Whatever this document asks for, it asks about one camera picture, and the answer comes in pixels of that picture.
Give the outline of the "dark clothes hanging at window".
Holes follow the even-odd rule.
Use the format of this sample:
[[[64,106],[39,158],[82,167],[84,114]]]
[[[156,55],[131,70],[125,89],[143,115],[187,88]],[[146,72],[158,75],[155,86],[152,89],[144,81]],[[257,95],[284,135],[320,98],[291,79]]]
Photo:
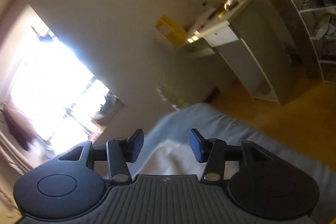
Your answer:
[[[9,103],[5,104],[3,108],[3,117],[11,135],[25,151],[29,151],[29,144],[32,144],[37,136],[30,121],[21,111]]]

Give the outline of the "grey bed blanket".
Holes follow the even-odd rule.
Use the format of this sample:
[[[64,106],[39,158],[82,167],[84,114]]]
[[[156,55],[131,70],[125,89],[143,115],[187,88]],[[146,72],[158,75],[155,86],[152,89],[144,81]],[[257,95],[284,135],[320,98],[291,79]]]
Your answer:
[[[335,219],[335,172],[320,161],[286,147],[208,104],[197,103],[167,114],[146,135],[145,142],[157,144],[172,139],[189,145],[189,132],[192,128],[197,129],[207,139],[222,139],[229,145],[239,145],[244,140],[251,140],[308,173],[316,180],[320,189],[320,198],[312,219],[317,223],[330,223]]]

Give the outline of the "box on windowsill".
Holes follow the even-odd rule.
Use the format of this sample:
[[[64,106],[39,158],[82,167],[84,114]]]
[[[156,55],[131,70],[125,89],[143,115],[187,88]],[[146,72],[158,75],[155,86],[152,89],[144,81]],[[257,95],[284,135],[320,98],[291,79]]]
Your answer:
[[[101,105],[100,110],[96,112],[91,120],[91,122],[98,127],[98,130],[101,133],[125,107],[125,104],[111,91],[108,91],[104,98],[105,103]]]

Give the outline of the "white footboard bedpost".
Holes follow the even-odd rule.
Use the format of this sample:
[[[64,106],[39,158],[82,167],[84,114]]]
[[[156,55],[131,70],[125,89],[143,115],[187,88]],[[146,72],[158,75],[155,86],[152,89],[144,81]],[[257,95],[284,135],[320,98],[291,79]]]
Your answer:
[[[190,104],[179,96],[171,87],[166,85],[158,85],[156,91],[161,100],[167,102],[173,109],[181,110],[189,107]]]

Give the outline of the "beige curtain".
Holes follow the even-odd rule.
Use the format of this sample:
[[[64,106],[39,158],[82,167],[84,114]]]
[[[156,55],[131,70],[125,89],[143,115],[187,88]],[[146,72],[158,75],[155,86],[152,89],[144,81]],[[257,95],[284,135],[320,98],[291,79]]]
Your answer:
[[[1,156],[17,173],[24,175],[33,170],[34,166],[1,132]]]

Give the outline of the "yellow cardboard box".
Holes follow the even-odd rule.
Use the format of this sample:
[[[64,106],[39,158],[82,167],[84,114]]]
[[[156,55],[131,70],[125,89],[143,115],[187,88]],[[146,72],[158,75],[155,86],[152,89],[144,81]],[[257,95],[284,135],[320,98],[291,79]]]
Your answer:
[[[181,46],[187,41],[186,31],[167,15],[163,15],[157,20],[155,28],[175,47]]]

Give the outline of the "white green side table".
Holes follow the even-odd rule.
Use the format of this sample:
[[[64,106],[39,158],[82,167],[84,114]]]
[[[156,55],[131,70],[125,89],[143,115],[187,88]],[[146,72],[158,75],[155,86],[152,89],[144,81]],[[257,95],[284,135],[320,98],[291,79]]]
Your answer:
[[[221,92],[239,81],[254,99],[284,104],[293,83],[290,58],[279,40],[281,19],[270,0],[242,0],[213,16],[178,46]]]

